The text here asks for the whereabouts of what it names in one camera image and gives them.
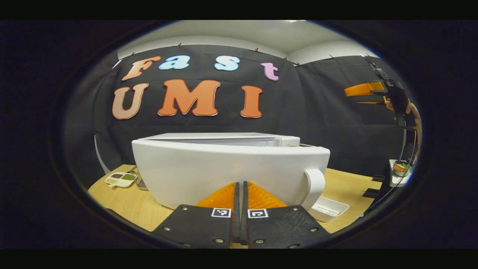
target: person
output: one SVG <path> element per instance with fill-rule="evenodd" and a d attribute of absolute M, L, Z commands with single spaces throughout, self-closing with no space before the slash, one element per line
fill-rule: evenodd
<path fill-rule="evenodd" d="M 390 98 L 388 98 L 385 101 L 385 105 L 387 106 L 387 108 L 389 110 L 392 110 L 392 111 L 394 110 Z M 410 114 L 410 113 L 413 113 L 413 116 L 414 116 L 414 119 L 415 119 L 415 126 L 416 126 L 417 137 L 418 137 L 418 139 L 417 139 L 418 140 L 417 141 L 417 153 L 415 154 L 415 157 L 418 157 L 418 155 L 420 153 L 420 145 L 422 144 L 422 119 L 420 117 L 420 113 L 418 112 L 418 109 L 411 102 L 408 103 L 407 108 L 405 110 L 405 113 L 407 115 Z"/>

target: blue letter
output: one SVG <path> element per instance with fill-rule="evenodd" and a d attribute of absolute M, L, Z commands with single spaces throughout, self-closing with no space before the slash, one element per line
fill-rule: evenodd
<path fill-rule="evenodd" d="M 214 64 L 217 70 L 234 71 L 239 65 L 239 58 L 234 56 L 219 56 L 216 58 L 218 64 Z"/>
<path fill-rule="evenodd" d="M 187 55 L 173 56 L 166 59 L 166 61 L 159 66 L 161 70 L 183 69 L 189 66 L 187 63 L 191 57 Z"/>

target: white ceiling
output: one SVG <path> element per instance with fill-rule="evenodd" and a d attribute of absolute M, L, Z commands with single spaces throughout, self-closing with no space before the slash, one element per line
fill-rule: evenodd
<path fill-rule="evenodd" d="M 312 22 L 286 20 L 186 20 L 172 23 L 124 46 L 122 50 L 147 42 L 190 35 L 241 39 L 289 54 L 298 49 L 329 41 L 350 41 Z"/>

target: foam letter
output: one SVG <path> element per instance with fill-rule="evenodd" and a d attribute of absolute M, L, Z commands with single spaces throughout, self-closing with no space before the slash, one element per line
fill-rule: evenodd
<path fill-rule="evenodd" d="M 260 118 L 262 113 L 259 111 L 259 94 L 261 88 L 254 86 L 242 86 L 246 97 L 244 98 L 244 109 L 240 112 L 241 116 L 246 118 Z"/>
<path fill-rule="evenodd" d="M 272 63 L 261 63 L 264 67 L 264 74 L 270 80 L 278 81 L 279 77 L 274 75 L 274 71 L 277 71 L 277 67 L 274 67 Z"/>
<path fill-rule="evenodd" d="M 173 56 L 166 59 L 164 63 L 159 66 L 161 70 L 183 69 L 189 66 L 187 63 L 191 57 L 187 55 Z"/>
<path fill-rule="evenodd" d="M 219 81 L 203 80 L 191 92 L 182 79 L 170 79 L 165 81 L 164 85 L 166 86 L 166 94 L 164 96 L 163 107 L 158 110 L 158 115 L 176 115 L 177 109 L 174 108 L 175 100 L 183 115 L 189 112 L 196 101 L 196 107 L 193 109 L 194 115 L 217 115 L 217 109 L 214 108 L 214 98 L 216 89 L 221 85 Z"/>
<path fill-rule="evenodd" d="M 214 64 L 214 67 L 217 70 L 234 71 L 239 67 L 240 60 L 234 56 L 219 56 L 216 58 L 216 62 L 218 64 Z"/>
<path fill-rule="evenodd" d="M 126 120 L 138 113 L 141 105 L 141 98 L 144 90 L 148 87 L 148 83 L 141 83 L 133 87 L 134 95 L 131 107 L 128 110 L 123 109 L 123 101 L 129 87 L 119 88 L 115 91 L 115 99 L 113 100 L 113 116 L 119 120 Z"/>
<path fill-rule="evenodd" d="M 160 56 L 156 56 L 153 58 L 148 58 L 148 59 L 135 62 L 133 64 L 133 67 L 131 67 L 131 70 L 129 71 L 129 73 L 125 75 L 122 80 L 125 81 L 130 78 L 138 77 L 139 75 L 142 74 L 141 69 L 143 70 L 148 69 L 153 62 L 159 61 L 160 59 L 161 59 Z"/>

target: wooden table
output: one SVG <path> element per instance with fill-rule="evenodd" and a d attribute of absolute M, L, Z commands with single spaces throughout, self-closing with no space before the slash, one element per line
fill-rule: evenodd
<path fill-rule="evenodd" d="M 127 188 L 111 188 L 104 182 L 105 178 L 116 172 L 127 172 L 134 165 L 122 165 L 100 178 L 93 184 L 88 193 L 99 204 L 110 208 L 132 223 L 153 231 L 163 222 L 173 210 L 162 206 L 150 195 L 149 191 L 140 190 L 136 184 Z M 346 203 L 349 209 L 336 219 L 319 222 L 329 233 L 343 229 L 356 221 L 371 205 L 373 198 L 362 195 L 368 188 L 380 189 L 381 182 L 372 181 L 372 177 L 346 173 L 327 168 L 325 173 L 326 186 L 323 197 Z"/>

